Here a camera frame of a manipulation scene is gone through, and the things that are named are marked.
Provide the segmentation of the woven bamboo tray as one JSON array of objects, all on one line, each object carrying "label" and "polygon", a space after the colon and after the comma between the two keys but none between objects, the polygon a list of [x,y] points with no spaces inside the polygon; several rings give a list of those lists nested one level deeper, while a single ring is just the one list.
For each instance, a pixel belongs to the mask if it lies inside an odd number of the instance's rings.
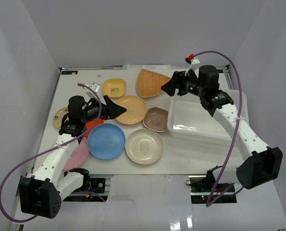
[{"label": "woven bamboo tray", "polygon": [[152,98],[160,95],[163,91],[161,87],[170,81],[170,77],[141,69],[136,80],[136,90],[141,98]]}]

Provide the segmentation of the yellow square plate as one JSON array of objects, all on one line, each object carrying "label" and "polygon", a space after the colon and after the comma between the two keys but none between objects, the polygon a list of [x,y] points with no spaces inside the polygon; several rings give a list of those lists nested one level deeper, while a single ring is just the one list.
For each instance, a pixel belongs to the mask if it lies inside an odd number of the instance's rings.
[{"label": "yellow square plate", "polygon": [[120,78],[108,79],[103,83],[103,95],[118,99],[126,92],[126,81]]}]

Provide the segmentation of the yellow round plate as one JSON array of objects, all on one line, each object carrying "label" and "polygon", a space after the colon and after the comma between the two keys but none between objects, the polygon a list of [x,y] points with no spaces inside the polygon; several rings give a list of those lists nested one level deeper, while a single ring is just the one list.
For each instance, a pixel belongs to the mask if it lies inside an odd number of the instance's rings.
[{"label": "yellow round plate", "polygon": [[127,109],[116,120],[125,125],[134,125],[141,122],[147,112],[146,102],[138,96],[128,95],[117,99],[116,104]]}]

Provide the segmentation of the orange round plate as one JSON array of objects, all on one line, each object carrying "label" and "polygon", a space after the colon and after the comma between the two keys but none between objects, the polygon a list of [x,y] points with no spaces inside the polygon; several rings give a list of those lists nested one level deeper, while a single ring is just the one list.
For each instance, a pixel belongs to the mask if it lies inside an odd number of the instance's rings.
[{"label": "orange round plate", "polygon": [[104,123],[104,121],[102,120],[102,119],[94,119],[94,120],[92,120],[92,121],[90,121],[90,122],[88,122],[88,123],[86,123],[86,125],[84,126],[84,128],[83,128],[83,131],[84,131],[84,137],[85,138],[88,138],[88,136],[89,136],[89,134],[90,134],[90,132],[95,128],[95,127],[97,127],[98,125],[100,125],[100,124],[103,124]]}]

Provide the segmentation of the blue round plate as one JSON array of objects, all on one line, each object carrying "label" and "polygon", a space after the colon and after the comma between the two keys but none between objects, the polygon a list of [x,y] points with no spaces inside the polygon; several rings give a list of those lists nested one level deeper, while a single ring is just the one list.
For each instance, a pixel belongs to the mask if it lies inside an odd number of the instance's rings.
[{"label": "blue round plate", "polygon": [[117,125],[103,123],[89,133],[87,142],[89,151],[94,157],[111,160],[123,152],[126,136]]}]

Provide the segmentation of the brown square plate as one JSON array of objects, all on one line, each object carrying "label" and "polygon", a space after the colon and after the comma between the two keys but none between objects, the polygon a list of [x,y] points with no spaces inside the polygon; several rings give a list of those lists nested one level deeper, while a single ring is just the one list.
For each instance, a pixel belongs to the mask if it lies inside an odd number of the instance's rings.
[{"label": "brown square plate", "polygon": [[165,132],[167,128],[169,112],[167,110],[152,107],[148,109],[146,115],[143,119],[143,125],[155,132],[162,133]]}]

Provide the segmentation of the cream round plate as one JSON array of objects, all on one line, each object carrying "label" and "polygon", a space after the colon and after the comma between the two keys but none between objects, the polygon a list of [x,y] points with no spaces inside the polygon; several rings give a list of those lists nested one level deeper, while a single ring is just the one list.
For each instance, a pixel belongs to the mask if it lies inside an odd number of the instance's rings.
[{"label": "cream round plate", "polygon": [[125,143],[128,158],[139,165],[157,162],[164,150],[161,136],[150,129],[139,129],[129,135]]}]

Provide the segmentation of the beige patterned round plate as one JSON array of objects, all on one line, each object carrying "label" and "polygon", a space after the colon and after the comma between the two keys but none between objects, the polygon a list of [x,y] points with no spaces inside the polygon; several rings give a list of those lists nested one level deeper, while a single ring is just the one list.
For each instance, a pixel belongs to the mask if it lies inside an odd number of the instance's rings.
[{"label": "beige patterned round plate", "polygon": [[68,108],[67,107],[63,107],[61,109],[59,109],[53,116],[53,125],[55,128],[57,128],[58,130],[61,129],[61,124],[62,124],[62,119],[64,118],[64,116],[68,114]]}]

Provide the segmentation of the pink round plate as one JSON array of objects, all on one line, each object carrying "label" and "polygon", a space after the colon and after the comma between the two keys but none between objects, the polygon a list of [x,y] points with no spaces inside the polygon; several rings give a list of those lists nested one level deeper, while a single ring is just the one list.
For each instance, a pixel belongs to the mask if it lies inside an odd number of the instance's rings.
[{"label": "pink round plate", "polygon": [[72,152],[70,159],[66,162],[63,170],[69,171],[73,168],[80,167],[88,158],[89,155],[89,149],[88,149],[88,143],[87,138],[84,137],[78,147]]}]

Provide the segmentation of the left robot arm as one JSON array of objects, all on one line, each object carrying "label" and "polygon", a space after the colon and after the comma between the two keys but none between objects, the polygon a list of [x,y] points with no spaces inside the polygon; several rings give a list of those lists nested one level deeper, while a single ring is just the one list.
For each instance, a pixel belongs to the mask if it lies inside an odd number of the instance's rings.
[{"label": "left robot arm", "polygon": [[68,101],[57,137],[57,149],[50,151],[41,166],[19,182],[20,206],[23,213],[54,218],[61,202],[73,192],[86,192],[91,186],[89,171],[83,168],[65,170],[72,152],[82,141],[86,124],[94,119],[115,119],[126,108],[115,104],[105,95],[105,103],[82,96],[73,96]]}]

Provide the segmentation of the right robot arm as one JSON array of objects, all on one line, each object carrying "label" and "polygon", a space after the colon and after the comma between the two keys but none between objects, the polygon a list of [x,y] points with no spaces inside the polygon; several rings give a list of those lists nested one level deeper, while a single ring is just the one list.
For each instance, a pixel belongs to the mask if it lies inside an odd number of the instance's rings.
[{"label": "right robot arm", "polygon": [[244,161],[240,166],[223,164],[207,171],[206,185],[210,191],[219,191],[224,183],[241,184],[246,189],[252,189],[278,177],[282,151],[260,139],[238,116],[233,99],[220,89],[216,67],[203,65],[198,74],[193,70],[175,71],[161,89],[171,97],[188,93],[199,97],[202,107],[225,129],[233,146],[242,155]]}]

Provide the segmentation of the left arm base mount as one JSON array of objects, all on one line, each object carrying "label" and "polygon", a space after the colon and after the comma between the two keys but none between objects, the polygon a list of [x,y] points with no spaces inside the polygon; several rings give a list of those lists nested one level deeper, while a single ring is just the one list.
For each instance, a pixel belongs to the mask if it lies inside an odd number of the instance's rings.
[{"label": "left arm base mount", "polygon": [[85,201],[106,202],[107,196],[101,196],[105,192],[105,178],[92,178],[89,171],[83,168],[73,168],[70,172],[83,175],[83,185],[73,191],[69,197],[84,196]]}]

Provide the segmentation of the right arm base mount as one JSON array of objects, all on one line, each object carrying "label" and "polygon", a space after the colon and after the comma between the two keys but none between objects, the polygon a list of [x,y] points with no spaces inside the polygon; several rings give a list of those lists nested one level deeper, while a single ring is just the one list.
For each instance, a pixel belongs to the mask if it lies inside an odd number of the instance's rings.
[{"label": "right arm base mount", "polygon": [[[208,175],[192,175],[188,177],[185,182],[186,186],[190,188],[191,203],[193,205],[206,204],[213,183]],[[237,203],[235,195],[235,187],[231,187],[223,194],[216,202],[216,204],[234,204]]]}]

